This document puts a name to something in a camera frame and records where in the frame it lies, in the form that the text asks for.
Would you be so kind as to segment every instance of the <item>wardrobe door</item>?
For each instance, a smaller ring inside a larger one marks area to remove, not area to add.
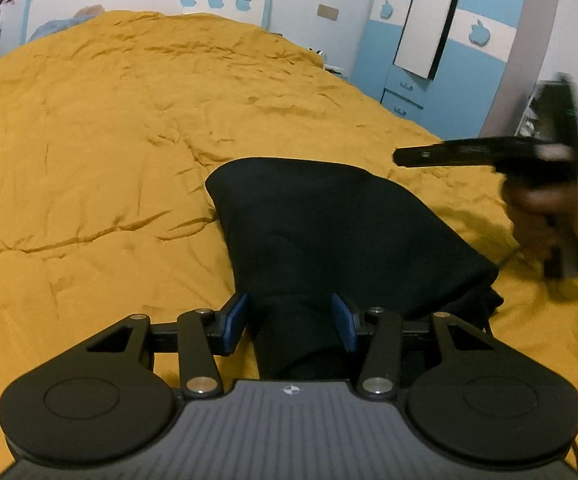
[[[453,0],[412,0],[394,64],[429,78]]]
[[[411,0],[373,0],[351,83],[380,101]]]
[[[426,92],[421,126],[442,139],[480,134],[505,71],[523,1],[458,0]]]

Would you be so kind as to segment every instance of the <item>drawer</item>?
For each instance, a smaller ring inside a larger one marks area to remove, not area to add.
[[[387,76],[387,83],[384,86],[387,90],[424,107],[425,93],[430,82],[429,79],[407,72],[399,66],[392,65]]]
[[[402,119],[418,122],[422,114],[422,107],[388,90],[384,91],[381,103],[387,110]]]

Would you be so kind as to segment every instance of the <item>gray textured platform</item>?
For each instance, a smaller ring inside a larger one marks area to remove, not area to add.
[[[82,471],[16,463],[2,480],[573,480],[562,462],[492,472],[451,462],[419,442],[390,404],[346,383],[239,381],[190,403],[172,430],[123,462]]]

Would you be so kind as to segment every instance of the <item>black handheld tool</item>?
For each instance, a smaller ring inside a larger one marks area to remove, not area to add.
[[[523,186],[576,182],[578,179],[578,121],[573,84],[567,76],[544,83],[532,103],[538,121],[535,137],[492,137],[448,140],[432,146],[401,148],[393,161],[399,166],[493,166],[509,180]],[[549,216],[559,234],[559,244],[544,263],[549,279],[578,276],[578,240],[571,220]]]

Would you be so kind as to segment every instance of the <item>bed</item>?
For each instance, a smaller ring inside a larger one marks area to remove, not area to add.
[[[0,59],[0,393],[129,314],[224,304],[233,276],[204,182],[233,159],[365,168],[503,260],[516,244],[499,176],[391,163],[395,147],[436,140],[316,53],[219,16],[106,12],[13,51]],[[494,288],[495,335],[578,388],[578,282],[547,286],[515,256]],[[257,375],[246,340],[219,366]],[[155,370],[176,384],[175,356]],[[0,431],[0,471],[10,462]]]

